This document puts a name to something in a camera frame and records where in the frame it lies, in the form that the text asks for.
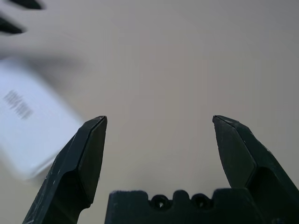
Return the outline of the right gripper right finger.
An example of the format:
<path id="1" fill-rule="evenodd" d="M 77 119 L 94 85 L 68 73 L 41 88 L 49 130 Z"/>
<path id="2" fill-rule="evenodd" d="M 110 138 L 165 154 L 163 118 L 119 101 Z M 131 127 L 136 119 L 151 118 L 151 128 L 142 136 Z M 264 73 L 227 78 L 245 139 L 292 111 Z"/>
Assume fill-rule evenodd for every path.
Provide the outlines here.
<path id="1" fill-rule="evenodd" d="M 219 155 L 232 188 L 245 188 L 268 224 L 299 222 L 299 190 L 274 155 L 237 120 L 213 117 Z"/>

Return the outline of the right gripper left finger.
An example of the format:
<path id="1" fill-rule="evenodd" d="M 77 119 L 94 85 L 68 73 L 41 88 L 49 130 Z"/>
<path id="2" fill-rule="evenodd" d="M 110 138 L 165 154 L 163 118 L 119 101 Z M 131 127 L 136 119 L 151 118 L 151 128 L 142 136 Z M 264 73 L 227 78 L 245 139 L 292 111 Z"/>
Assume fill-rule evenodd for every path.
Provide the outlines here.
<path id="1" fill-rule="evenodd" d="M 85 122 L 55 158 L 23 223 L 76 224 L 100 178 L 107 117 Z"/>

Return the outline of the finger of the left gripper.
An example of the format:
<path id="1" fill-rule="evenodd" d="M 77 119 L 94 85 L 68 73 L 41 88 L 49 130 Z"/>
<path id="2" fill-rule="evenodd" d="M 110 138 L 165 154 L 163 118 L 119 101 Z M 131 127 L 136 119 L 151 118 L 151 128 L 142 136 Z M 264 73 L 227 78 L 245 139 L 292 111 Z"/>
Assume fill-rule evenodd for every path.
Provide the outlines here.
<path id="1" fill-rule="evenodd" d="M 0 18 L 0 32 L 5 34 L 22 34 L 25 32 L 24 29 L 18 27 L 5 18 Z"/>
<path id="2" fill-rule="evenodd" d="M 8 0 L 8 2 L 25 9 L 44 9 L 44 5 L 37 0 Z"/>

